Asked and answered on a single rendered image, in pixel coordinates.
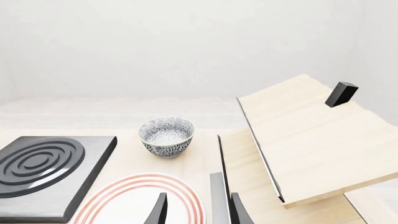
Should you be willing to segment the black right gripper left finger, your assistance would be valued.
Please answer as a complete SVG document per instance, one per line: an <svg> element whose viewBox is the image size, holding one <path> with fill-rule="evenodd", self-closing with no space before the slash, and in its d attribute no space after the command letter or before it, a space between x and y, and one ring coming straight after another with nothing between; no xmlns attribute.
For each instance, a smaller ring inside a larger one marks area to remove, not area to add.
<svg viewBox="0 0 398 224"><path fill-rule="evenodd" d="M165 224L167 218L167 194L162 192L144 224Z"/></svg>

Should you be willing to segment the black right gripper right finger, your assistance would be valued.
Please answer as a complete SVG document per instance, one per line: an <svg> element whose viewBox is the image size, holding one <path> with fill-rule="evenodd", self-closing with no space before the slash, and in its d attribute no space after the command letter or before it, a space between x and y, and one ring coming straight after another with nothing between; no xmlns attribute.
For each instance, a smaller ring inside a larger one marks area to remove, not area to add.
<svg viewBox="0 0 398 224"><path fill-rule="evenodd" d="M231 194L231 221L232 224L254 224L253 220L247 213L239 194L236 192Z"/></svg>

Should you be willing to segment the flat black stove plate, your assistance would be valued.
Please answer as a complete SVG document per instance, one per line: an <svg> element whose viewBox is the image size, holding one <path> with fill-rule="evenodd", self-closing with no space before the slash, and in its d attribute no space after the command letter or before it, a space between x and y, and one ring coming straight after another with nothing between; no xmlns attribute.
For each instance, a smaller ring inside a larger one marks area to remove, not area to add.
<svg viewBox="0 0 398 224"><path fill-rule="evenodd" d="M21 136L0 149L0 223L67 223L115 136Z"/></svg>

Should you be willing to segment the white plate with red rings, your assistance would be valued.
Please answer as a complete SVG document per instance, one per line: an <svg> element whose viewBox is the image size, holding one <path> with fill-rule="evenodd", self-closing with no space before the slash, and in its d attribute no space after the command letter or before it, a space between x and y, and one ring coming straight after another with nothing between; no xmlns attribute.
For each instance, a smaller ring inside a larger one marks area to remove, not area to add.
<svg viewBox="0 0 398 224"><path fill-rule="evenodd" d="M207 224L199 194L165 173L138 173L109 184L88 199L69 224L144 224L162 193L168 203L165 224Z"/></svg>

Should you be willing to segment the blue patterned white bowl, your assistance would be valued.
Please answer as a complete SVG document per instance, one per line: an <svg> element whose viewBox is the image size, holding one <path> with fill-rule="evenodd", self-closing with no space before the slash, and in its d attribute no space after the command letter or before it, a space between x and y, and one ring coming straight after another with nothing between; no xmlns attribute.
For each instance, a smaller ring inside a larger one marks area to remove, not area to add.
<svg viewBox="0 0 398 224"><path fill-rule="evenodd" d="M174 158L185 151L195 134L195 125L181 117L160 117L144 123L138 135L144 147L162 158Z"/></svg>

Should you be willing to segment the black rectangular block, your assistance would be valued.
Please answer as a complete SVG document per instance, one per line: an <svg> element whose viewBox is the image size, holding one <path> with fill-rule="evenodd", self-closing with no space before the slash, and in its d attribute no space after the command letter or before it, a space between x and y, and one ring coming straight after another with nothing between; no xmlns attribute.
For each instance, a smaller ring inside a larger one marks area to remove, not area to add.
<svg viewBox="0 0 398 224"><path fill-rule="evenodd" d="M339 82L327 98L325 104L330 108L345 104L349 102L358 89L359 87L352 83Z"/></svg>

